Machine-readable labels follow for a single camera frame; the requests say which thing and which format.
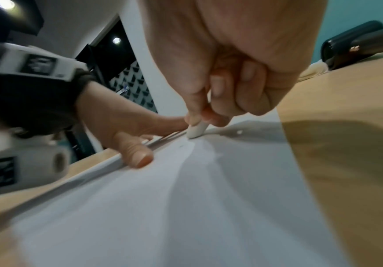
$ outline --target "recessed light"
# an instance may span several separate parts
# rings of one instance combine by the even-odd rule
[[[121,39],[120,38],[114,38],[113,40],[112,40],[112,42],[114,43],[114,44],[119,44],[120,42],[121,42]]]
[[[0,0],[0,8],[10,10],[15,7],[15,3],[11,0]]]

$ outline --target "geometric patterned wall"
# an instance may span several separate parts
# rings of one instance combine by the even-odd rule
[[[152,95],[137,61],[110,80],[109,84],[119,95],[157,113]]]

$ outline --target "black sleeve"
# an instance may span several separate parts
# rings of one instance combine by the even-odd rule
[[[0,60],[6,51],[0,44]],[[75,124],[78,119],[74,103],[95,78],[83,69],[73,71],[71,81],[0,74],[0,121],[31,135],[48,135]]]

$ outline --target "person's left hand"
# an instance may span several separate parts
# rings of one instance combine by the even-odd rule
[[[133,168],[153,160],[153,152],[142,144],[143,139],[167,136],[188,126],[184,117],[161,116],[96,82],[86,86],[76,108],[79,118],[102,145],[119,151],[123,161]]]

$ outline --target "wooden surface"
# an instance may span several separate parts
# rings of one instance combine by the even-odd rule
[[[298,83],[278,112],[302,172],[356,266],[383,266],[383,55]],[[79,161],[67,177],[113,155],[105,150]],[[5,211],[58,183],[0,196],[0,267],[28,266]]]

